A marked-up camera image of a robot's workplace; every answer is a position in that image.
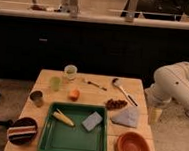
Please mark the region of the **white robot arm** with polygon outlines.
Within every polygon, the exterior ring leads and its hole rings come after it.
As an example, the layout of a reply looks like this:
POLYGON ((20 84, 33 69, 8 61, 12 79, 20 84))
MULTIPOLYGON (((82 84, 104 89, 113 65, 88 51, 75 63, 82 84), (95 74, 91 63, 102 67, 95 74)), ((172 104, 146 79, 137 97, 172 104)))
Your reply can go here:
POLYGON ((175 99, 189 118, 189 62, 159 67, 153 73, 154 82, 145 89, 150 124, 156 123, 163 108, 175 99))

